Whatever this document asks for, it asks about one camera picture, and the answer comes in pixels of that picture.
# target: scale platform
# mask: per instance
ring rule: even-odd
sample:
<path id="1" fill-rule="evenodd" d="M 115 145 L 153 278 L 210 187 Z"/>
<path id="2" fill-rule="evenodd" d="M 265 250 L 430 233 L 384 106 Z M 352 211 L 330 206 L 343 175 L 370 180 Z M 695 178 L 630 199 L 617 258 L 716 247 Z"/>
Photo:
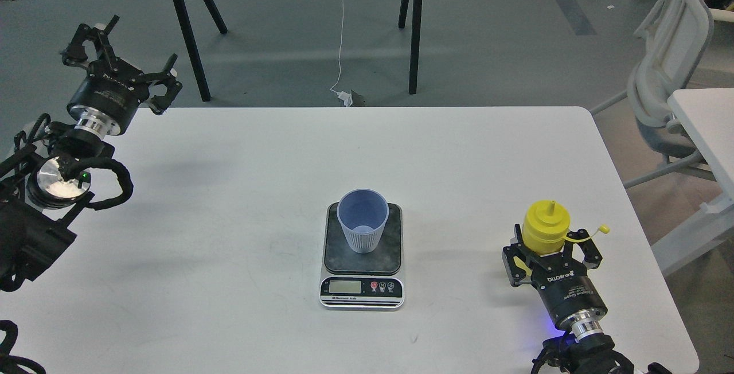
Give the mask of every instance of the scale platform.
<path id="1" fill-rule="evenodd" d="M 336 205 L 327 211 L 319 300 L 331 309 L 397 309 L 405 299 L 400 207 L 388 204 L 388 222 L 377 248 L 358 254 L 346 243 Z"/>

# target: yellow bottle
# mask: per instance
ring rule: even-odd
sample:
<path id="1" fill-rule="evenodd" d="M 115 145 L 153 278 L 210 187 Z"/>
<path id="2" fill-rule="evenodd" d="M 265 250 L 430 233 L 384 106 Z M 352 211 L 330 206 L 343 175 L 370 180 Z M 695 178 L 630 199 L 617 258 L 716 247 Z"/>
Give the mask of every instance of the yellow bottle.
<path id="1" fill-rule="evenodd" d="M 571 215 L 565 207 L 556 201 L 537 201 L 522 222 L 522 240 L 538 255 L 553 254 L 563 248 L 569 226 Z"/>

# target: blue plastic cup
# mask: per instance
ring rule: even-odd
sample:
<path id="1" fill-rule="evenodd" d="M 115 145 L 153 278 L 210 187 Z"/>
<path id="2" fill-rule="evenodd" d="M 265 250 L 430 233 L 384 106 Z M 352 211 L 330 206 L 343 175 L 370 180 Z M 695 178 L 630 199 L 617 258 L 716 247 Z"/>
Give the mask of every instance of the blue plastic cup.
<path id="1" fill-rule="evenodd" d="M 336 217 L 352 251 L 367 254 L 380 243 L 388 222 L 388 202 L 370 189 L 356 189 L 344 194 L 336 206 Z"/>

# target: gray floor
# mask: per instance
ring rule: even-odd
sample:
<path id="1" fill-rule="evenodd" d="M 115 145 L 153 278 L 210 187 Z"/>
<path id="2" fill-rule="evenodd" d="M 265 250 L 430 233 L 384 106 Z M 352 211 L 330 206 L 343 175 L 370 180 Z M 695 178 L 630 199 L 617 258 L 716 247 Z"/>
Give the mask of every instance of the gray floor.
<path id="1" fill-rule="evenodd" d="M 58 51 L 79 23 L 107 22 L 113 14 L 121 16 L 110 37 L 118 55 L 145 71 L 158 70 L 173 52 L 181 56 L 176 67 L 185 87 L 175 106 L 339 105 L 329 87 L 338 75 L 341 0 L 216 0 L 226 36 L 201 0 L 188 1 L 215 97 L 210 104 L 198 97 L 171 0 L 0 3 L 0 137 L 10 144 L 40 112 L 69 121 L 65 104 L 83 73 L 61 65 Z M 345 0 L 336 89 L 356 90 L 368 105 L 383 107 L 592 107 L 624 87 L 643 49 L 632 31 L 655 0 L 572 1 L 595 34 L 576 35 L 579 23 L 556 0 L 424 0 L 419 93 L 409 95 L 409 29 L 396 28 L 399 0 Z M 732 42 L 734 26 L 718 25 L 692 87 L 734 87 Z M 598 126 L 624 180 L 659 162 L 626 102 L 598 116 Z M 628 193 L 653 243 L 720 192 L 714 183 L 672 174 Z M 734 371 L 732 270 L 729 241 L 667 280 L 702 374 Z"/>

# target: yellow bottle cap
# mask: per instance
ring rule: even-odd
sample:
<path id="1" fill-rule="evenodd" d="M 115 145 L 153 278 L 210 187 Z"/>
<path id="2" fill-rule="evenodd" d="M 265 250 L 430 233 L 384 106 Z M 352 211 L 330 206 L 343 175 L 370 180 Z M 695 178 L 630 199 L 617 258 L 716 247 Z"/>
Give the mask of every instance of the yellow bottle cap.
<path id="1" fill-rule="evenodd" d="M 556 201 L 537 201 L 530 205 L 525 225 L 543 241 L 559 241 L 568 232 L 571 215 Z"/>

